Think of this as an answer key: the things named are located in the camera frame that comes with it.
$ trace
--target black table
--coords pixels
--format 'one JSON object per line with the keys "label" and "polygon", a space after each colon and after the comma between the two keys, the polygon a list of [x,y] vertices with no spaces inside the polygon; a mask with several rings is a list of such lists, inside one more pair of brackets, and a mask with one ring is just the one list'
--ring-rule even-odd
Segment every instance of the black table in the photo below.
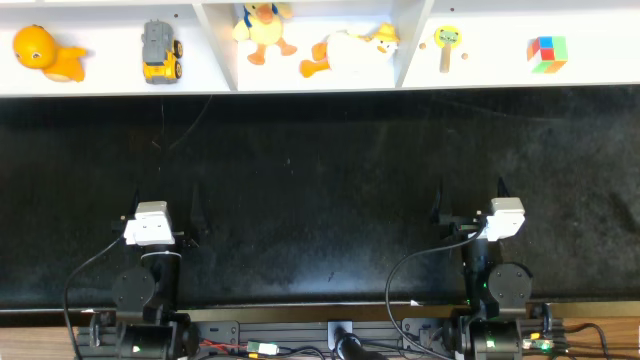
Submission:
{"label": "black table", "polygon": [[[473,214],[499,176],[527,212],[503,255],[535,300],[640,297],[638,87],[218,96],[182,137],[207,98],[0,101],[0,308],[61,308],[136,189],[179,224],[195,183],[213,234],[184,254],[181,308],[379,302],[397,261],[441,244],[439,180]],[[136,261],[114,249],[72,307],[110,306]],[[462,303],[458,251],[409,263],[393,293]]]}

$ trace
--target plush duck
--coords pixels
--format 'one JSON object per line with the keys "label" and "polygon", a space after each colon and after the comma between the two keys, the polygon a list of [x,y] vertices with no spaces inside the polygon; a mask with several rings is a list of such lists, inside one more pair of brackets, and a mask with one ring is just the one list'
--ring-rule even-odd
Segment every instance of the plush duck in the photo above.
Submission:
{"label": "plush duck", "polygon": [[313,60],[300,63],[300,73],[305,78],[318,71],[358,72],[386,63],[398,48],[400,39],[393,25],[384,23],[371,37],[353,36],[336,32],[326,42],[313,46]]}
{"label": "plush duck", "polygon": [[20,30],[13,39],[13,50],[20,63],[30,69],[42,69],[53,81],[66,82],[84,80],[80,57],[87,50],[79,47],[62,47],[38,25]]}
{"label": "plush duck", "polygon": [[233,29],[233,38],[236,41],[251,39],[258,44],[256,52],[247,57],[251,63],[264,64],[264,53],[269,45],[278,45],[283,56],[293,55],[298,50],[282,38],[282,21],[278,15],[290,19],[293,12],[288,4],[282,3],[244,4],[244,18]]}

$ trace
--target colorful cube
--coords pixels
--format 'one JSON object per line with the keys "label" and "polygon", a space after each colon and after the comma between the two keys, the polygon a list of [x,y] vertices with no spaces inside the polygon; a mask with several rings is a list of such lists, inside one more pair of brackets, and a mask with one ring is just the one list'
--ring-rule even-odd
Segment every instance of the colorful cube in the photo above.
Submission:
{"label": "colorful cube", "polygon": [[527,60],[534,74],[554,74],[569,60],[564,36],[540,36],[527,48]]}

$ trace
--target toy truck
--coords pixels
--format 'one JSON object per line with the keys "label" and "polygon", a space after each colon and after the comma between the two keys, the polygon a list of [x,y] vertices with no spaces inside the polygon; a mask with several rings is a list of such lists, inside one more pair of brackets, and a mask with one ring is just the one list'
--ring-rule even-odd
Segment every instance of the toy truck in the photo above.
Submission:
{"label": "toy truck", "polygon": [[142,69],[149,84],[173,84],[182,76],[182,43],[173,29],[162,21],[144,24],[142,34]]}

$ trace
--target blue cube face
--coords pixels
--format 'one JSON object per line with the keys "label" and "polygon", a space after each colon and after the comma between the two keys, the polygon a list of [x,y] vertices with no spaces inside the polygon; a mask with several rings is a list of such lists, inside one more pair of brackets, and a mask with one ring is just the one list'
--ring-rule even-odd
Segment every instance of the blue cube face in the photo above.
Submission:
{"label": "blue cube face", "polygon": [[541,49],[553,49],[553,41],[551,40],[551,36],[541,36],[540,37],[540,48]]}

